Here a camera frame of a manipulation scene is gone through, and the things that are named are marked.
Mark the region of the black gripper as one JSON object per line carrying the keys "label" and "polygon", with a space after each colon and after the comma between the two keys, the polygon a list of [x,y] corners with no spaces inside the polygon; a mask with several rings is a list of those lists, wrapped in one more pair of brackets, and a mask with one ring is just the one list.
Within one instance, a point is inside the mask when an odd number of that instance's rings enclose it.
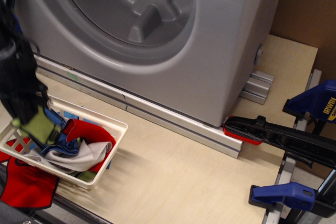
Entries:
{"label": "black gripper", "polygon": [[48,88],[36,77],[37,62],[24,40],[1,38],[1,103],[27,124],[39,108],[50,109]]}

